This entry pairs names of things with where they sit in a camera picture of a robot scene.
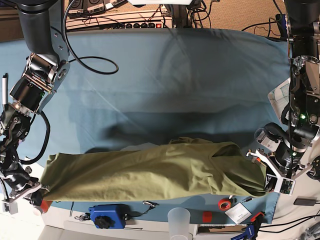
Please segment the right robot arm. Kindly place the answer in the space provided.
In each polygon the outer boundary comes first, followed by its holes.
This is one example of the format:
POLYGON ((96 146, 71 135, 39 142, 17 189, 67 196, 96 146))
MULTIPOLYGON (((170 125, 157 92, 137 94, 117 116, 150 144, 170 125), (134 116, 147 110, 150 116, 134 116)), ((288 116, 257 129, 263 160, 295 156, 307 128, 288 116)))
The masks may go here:
POLYGON ((43 109, 65 79, 70 63, 63 37, 61 0, 17 0, 19 20, 30 55, 20 80, 8 89, 8 75, 2 77, 0 116, 0 185, 4 212, 18 212, 17 201, 26 199, 40 213, 48 209, 42 192, 49 188, 31 176, 31 164, 44 155, 51 126, 43 109), (36 116, 44 120, 46 131, 40 152, 34 158, 20 159, 17 148, 28 136, 36 116))

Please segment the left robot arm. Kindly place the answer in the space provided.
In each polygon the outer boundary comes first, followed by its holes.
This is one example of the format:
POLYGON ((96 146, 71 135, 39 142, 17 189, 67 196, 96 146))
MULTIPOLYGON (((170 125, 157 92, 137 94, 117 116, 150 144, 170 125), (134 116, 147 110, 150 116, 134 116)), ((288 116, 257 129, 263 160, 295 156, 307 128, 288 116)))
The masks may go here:
POLYGON ((255 139, 269 152, 257 149, 247 155, 266 166, 265 192, 290 196, 300 175, 320 179, 318 157, 301 164, 306 151, 320 139, 320 2, 286 0, 284 4, 290 78, 288 103, 279 119, 288 129, 274 122, 258 129, 255 139))

